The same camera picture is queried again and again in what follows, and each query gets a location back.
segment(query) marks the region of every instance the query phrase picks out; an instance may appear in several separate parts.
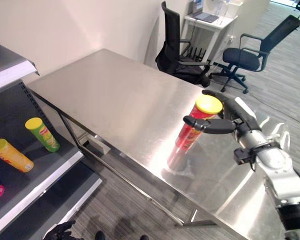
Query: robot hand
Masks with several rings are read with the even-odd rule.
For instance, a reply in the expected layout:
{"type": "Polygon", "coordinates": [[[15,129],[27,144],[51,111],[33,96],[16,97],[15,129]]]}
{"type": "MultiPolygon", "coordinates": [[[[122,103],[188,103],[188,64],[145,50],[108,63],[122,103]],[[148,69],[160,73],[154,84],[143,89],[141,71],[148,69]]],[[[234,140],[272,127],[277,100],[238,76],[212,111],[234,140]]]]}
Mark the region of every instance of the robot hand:
{"type": "Polygon", "coordinates": [[[66,221],[62,224],[55,226],[49,231],[43,240],[84,240],[83,238],[75,238],[71,235],[71,231],[66,231],[75,224],[76,221],[66,221]]]}
{"type": "Polygon", "coordinates": [[[241,98],[228,98],[222,93],[203,90],[223,104],[221,119],[195,119],[185,116],[190,126],[209,134],[233,133],[242,146],[234,151],[238,165],[250,163],[263,173],[266,192],[286,229],[286,240],[300,240],[300,176],[293,169],[291,157],[276,142],[262,133],[253,111],[241,98]]]}

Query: white wall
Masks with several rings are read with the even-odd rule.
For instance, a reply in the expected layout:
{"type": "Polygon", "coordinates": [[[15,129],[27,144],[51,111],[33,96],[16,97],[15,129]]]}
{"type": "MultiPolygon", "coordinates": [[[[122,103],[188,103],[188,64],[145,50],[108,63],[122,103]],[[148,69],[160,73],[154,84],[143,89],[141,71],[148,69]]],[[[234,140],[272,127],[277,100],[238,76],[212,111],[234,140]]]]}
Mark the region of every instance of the white wall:
{"type": "MultiPolygon", "coordinates": [[[[0,0],[0,44],[33,61],[42,76],[102,48],[155,67],[165,39],[161,1],[0,0]]],[[[181,21],[190,2],[166,0],[181,21]]],[[[251,33],[268,2],[245,0],[233,35],[251,33]]]]}

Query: table leg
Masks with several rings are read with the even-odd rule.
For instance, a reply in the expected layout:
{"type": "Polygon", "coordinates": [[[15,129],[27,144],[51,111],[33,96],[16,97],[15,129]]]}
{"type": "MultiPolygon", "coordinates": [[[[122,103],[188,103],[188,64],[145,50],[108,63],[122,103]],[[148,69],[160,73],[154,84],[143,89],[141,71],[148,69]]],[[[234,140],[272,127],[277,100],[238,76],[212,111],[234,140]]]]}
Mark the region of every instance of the table leg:
{"type": "Polygon", "coordinates": [[[211,38],[211,40],[209,42],[208,47],[206,48],[205,54],[204,54],[203,59],[202,59],[201,62],[206,62],[208,60],[208,57],[209,57],[209,55],[210,55],[210,53],[212,51],[212,48],[214,47],[214,45],[215,45],[215,43],[216,43],[216,41],[218,39],[219,33],[220,33],[220,31],[215,31],[213,33],[212,38],[211,38]]]}
{"type": "MultiPolygon", "coordinates": [[[[187,23],[187,20],[184,20],[183,27],[182,27],[182,32],[181,32],[181,39],[185,39],[187,37],[187,32],[188,32],[188,26],[189,24],[187,23]]],[[[186,44],[185,43],[180,43],[180,53],[183,52],[185,49],[186,44]]]]}

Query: shelf edge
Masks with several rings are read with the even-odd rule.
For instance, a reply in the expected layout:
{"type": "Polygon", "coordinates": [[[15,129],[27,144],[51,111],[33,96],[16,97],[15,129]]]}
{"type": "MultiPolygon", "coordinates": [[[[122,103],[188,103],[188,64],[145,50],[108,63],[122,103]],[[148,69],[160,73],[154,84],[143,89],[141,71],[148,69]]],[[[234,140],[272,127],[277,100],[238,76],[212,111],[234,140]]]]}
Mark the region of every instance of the shelf edge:
{"type": "Polygon", "coordinates": [[[42,183],[36,186],[24,199],[16,204],[9,212],[0,219],[0,231],[4,229],[15,217],[17,217],[25,208],[29,206],[38,197],[41,197],[48,187],[50,187],[63,173],[72,167],[84,155],[78,150],[67,162],[61,165],[53,174],[51,174],[42,183]]]}

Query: cable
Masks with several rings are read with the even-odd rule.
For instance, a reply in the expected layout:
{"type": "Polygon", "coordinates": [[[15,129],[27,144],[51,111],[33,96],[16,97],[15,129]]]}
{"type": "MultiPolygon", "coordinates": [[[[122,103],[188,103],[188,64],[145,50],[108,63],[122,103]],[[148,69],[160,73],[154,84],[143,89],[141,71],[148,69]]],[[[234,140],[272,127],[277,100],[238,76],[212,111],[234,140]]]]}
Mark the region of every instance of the cable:
{"type": "Polygon", "coordinates": [[[194,20],[194,25],[193,25],[193,28],[192,28],[192,33],[191,33],[190,40],[192,40],[192,38],[194,37],[194,31],[195,31],[195,28],[196,28],[197,21],[198,21],[198,19],[194,20]]]}
{"type": "Polygon", "coordinates": [[[265,103],[265,102],[263,102],[263,101],[261,101],[260,99],[258,99],[256,96],[254,96],[251,92],[249,92],[249,94],[252,96],[252,97],[254,97],[255,99],[257,99],[260,103],[262,103],[262,104],[264,104],[264,105],[266,105],[266,106],[268,106],[269,108],[272,108],[272,109],[274,109],[274,110],[276,110],[276,111],[278,111],[279,113],[282,113],[283,115],[285,115],[285,116],[287,116],[287,117],[289,117],[289,118],[291,118],[291,119],[293,119],[293,120],[295,120],[296,122],[298,122],[298,123],[300,123],[300,120],[298,120],[298,119],[296,119],[296,118],[294,118],[293,116],[289,116],[288,114],[286,114],[285,112],[283,112],[283,111],[281,111],[281,110],[279,110],[279,109],[277,109],[277,108],[275,108],[275,107],[273,107],[273,106],[270,106],[269,104],[267,104],[267,103],[265,103]]]}
{"type": "MultiPolygon", "coordinates": [[[[224,85],[224,83],[217,82],[217,81],[215,81],[215,80],[213,80],[213,79],[211,79],[211,81],[214,82],[215,84],[224,85]]],[[[238,88],[238,87],[235,87],[235,86],[231,86],[231,85],[227,85],[227,87],[230,87],[230,88],[233,88],[233,89],[237,89],[237,90],[240,90],[240,91],[242,90],[241,88],[238,88]]],[[[275,107],[273,107],[273,106],[271,106],[271,105],[265,103],[264,101],[261,101],[259,98],[257,98],[255,95],[253,95],[251,92],[248,92],[248,93],[249,93],[253,98],[255,98],[256,100],[258,100],[260,103],[262,103],[262,104],[268,106],[269,108],[272,108],[272,109],[278,111],[279,113],[282,113],[283,115],[285,115],[285,116],[287,116],[287,117],[289,117],[289,118],[295,120],[296,122],[298,122],[298,123],[300,124],[300,120],[298,120],[298,119],[294,118],[293,116],[290,116],[290,115],[286,114],[285,112],[283,112],[283,111],[281,111],[281,110],[279,110],[279,109],[277,109],[277,108],[275,108],[275,107]]]]}

